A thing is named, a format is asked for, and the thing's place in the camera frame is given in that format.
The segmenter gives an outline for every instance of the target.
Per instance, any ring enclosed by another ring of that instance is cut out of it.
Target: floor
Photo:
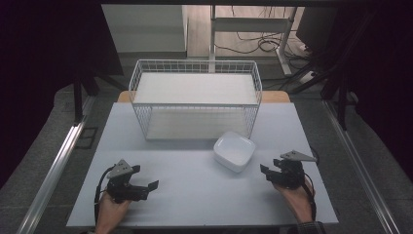
[[[219,13],[232,14],[231,9],[224,9]],[[198,42],[203,41],[200,38],[206,39],[202,35],[193,35],[193,37]],[[221,39],[217,38],[216,44],[229,42],[233,39],[220,41]],[[203,46],[199,46],[199,49],[195,50],[191,49],[192,46],[195,47],[194,45],[188,44],[188,58],[207,57],[207,45],[208,42],[204,42]],[[255,44],[246,47],[239,46],[235,49],[247,51],[253,48],[253,45]],[[240,56],[232,53],[225,54],[228,52],[222,53],[217,54],[220,59],[239,59]],[[258,63],[265,90],[277,90],[285,84],[287,79],[283,77],[280,65],[275,58],[267,58],[267,53],[249,56],[250,59],[254,59]],[[114,77],[114,79],[127,85],[133,67],[126,63],[123,65],[125,77]],[[65,223],[94,156],[111,106],[121,92],[98,78],[96,78],[96,82],[100,92],[96,97],[92,111],[88,114],[83,134],[76,142],[76,147],[67,161],[48,206],[43,211],[43,215],[39,217],[34,233],[79,233],[82,231],[82,229],[65,228]],[[300,81],[292,82],[284,87],[288,89],[298,84]],[[347,147],[334,127],[334,120],[331,119],[325,102],[319,96],[322,85],[323,83],[319,83],[300,94],[290,96],[290,98],[296,106],[308,142],[314,149],[313,153],[320,157],[319,171],[339,219],[338,224],[327,225],[326,231],[327,233],[343,234],[387,233],[374,207],[374,202],[368,196],[368,188],[362,183],[357,165],[352,161]],[[333,107],[334,100],[335,98],[328,102]],[[413,233],[413,185],[411,181],[400,169],[383,142],[356,114],[354,107],[349,105],[346,110],[347,134],[351,138],[363,166],[368,171],[368,175],[374,181],[374,186],[383,198],[384,204],[395,220],[398,232],[394,233]],[[8,234],[18,231],[21,221],[53,164],[68,131],[73,126],[73,117],[73,89],[68,86],[56,93],[55,108],[48,122],[33,142],[15,173],[0,190],[0,233]],[[254,233],[253,230],[247,231],[247,233]],[[285,233],[285,231],[286,228],[282,227],[281,233]],[[115,233],[132,233],[132,231],[119,229]]]

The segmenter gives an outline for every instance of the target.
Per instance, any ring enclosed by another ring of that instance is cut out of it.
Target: wall
[[[102,5],[118,53],[185,52],[186,6]]]

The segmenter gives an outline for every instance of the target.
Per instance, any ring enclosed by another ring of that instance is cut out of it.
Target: white table
[[[213,159],[214,141],[146,141],[130,103],[115,103],[67,226],[94,226],[94,190],[103,172],[125,159],[140,165],[131,184],[159,180],[148,200],[133,202],[120,226],[217,227],[296,223],[282,195],[260,172],[292,149],[312,155],[293,103],[263,103],[251,140],[257,145],[236,174]],[[303,162],[316,189],[317,220],[338,222],[315,163]]]

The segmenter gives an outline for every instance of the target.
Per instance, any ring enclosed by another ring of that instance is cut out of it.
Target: white wire basket
[[[250,138],[262,98],[249,60],[139,60],[129,91],[146,139]]]

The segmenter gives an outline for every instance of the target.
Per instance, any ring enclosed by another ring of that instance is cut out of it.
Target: sleeve
[[[322,222],[304,222],[297,224],[297,232],[299,234],[325,234]]]

